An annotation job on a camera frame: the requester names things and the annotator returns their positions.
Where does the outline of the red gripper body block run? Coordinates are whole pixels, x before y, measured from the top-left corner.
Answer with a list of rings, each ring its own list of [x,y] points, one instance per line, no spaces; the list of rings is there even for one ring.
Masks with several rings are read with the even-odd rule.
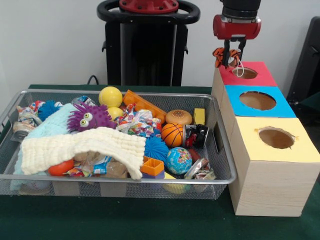
[[[223,15],[216,15],[213,18],[213,34],[219,40],[231,40],[244,38],[255,39],[260,33],[262,26],[261,19],[235,19]]]

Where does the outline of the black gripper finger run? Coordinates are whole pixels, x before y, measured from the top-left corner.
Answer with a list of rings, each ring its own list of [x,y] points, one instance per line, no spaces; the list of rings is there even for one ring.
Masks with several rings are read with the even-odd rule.
[[[246,46],[246,43],[247,43],[247,40],[246,40],[246,39],[240,39],[240,41],[239,41],[238,57],[239,57],[239,60],[240,60],[240,61],[242,60],[242,56],[243,56],[243,52],[244,52],[244,48],[245,48],[245,46]]]
[[[225,39],[224,40],[223,58],[222,58],[222,65],[225,68],[229,67],[229,58],[230,58],[230,39]]]

